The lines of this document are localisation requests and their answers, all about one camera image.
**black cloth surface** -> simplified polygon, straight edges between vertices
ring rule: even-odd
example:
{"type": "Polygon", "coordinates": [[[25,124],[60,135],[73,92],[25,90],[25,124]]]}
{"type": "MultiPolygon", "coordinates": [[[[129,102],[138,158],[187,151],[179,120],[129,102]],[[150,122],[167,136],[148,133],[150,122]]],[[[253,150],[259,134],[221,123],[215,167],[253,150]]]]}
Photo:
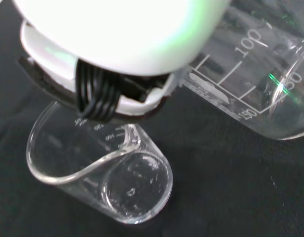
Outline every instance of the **black cloth surface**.
{"type": "Polygon", "coordinates": [[[273,141],[247,129],[186,88],[142,123],[171,163],[164,210],[120,224],[37,181],[26,143],[51,102],[16,61],[21,18],[0,5],[0,237],[304,237],[304,138],[273,141]]]}

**small glass beaker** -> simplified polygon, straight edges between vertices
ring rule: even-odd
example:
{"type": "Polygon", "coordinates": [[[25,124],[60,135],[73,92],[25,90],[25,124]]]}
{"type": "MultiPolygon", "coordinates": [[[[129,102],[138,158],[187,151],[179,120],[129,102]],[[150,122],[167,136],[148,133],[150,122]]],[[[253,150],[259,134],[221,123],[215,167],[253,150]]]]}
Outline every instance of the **small glass beaker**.
{"type": "Polygon", "coordinates": [[[139,125],[101,125],[57,102],[35,123],[27,162],[41,182],[126,224],[157,215],[173,185],[167,159],[139,125]]]}

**glass beaker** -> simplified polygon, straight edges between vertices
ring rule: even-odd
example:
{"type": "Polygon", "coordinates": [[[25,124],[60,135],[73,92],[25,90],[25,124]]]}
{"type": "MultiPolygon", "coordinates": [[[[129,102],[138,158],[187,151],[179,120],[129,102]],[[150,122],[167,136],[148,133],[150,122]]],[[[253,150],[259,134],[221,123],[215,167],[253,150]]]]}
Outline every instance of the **glass beaker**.
{"type": "Polygon", "coordinates": [[[304,0],[233,0],[185,86],[257,133],[304,136],[304,0]]]}
{"type": "Polygon", "coordinates": [[[167,159],[139,125],[101,125],[57,102],[32,129],[27,163],[41,182],[126,224],[157,215],[173,185],[167,159]]]}

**clear glass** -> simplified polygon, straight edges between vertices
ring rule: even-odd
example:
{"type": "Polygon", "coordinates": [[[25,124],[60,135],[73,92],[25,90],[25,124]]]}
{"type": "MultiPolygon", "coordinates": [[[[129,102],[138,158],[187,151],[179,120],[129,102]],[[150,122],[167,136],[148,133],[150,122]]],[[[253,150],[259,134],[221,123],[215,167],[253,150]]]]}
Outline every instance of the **clear glass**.
{"type": "Polygon", "coordinates": [[[33,127],[27,162],[41,182],[126,224],[157,215],[173,185],[167,159],[139,125],[100,125],[56,102],[33,127]]]}
{"type": "Polygon", "coordinates": [[[185,86],[257,133],[304,136],[304,0],[233,0],[185,86]]]}

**beaker rim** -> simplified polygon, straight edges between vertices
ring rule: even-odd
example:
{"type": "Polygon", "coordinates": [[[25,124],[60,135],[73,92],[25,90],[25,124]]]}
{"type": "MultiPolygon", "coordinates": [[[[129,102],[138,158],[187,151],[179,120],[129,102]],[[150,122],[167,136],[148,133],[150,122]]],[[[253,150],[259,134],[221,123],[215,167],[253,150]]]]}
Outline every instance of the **beaker rim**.
{"type": "Polygon", "coordinates": [[[89,175],[91,172],[93,172],[94,170],[98,169],[98,167],[106,164],[107,162],[124,156],[134,150],[136,150],[139,146],[139,144],[137,145],[132,145],[132,146],[124,146],[123,148],[111,152],[103,157],[100,157],[98,160],[96,160],[95,162],[91,163],[90,165],[88,165],[87,167],[84,167],[83,169],[72,173],[70,175],[66,175],[66,176],[61,176],[61,177],[53,177],[53,176],[49,176],[46,174],[43,174],[41,171],[39,171],[36,166],[35,166],[35,162],[33,162],[33,159],[31,157],[31,141],[34,137],[34,134],[36,133],[36,128],[39,125],[39,123],[41,123],[41,121],[43,119],[46,119],[45,116],[47,115],[47,113],[49,112],[49,109],[52,106],[57,105],[58,102],[54,101],[52,103],[50,103],[44,110],[43,112],[40,114],[40,116],[38,117],[38,119],[36,120],[31,132],[30,132],[30,136],[28,138],[28,142],[27,142],[27,148],[26,148],[26,160],[27,160],[27,165],[28,168],[30,170],[30,172],[32,173],[32,175],[38,179],[39,181],[45,183],[45,184],[49,184],[49,185],[54,185],[54,186],[59,186],[59,185],[64,185],[64,184],[68,184],[70,182],[79,180],[81,178],[83,178],[86,175],[89,175]]]}

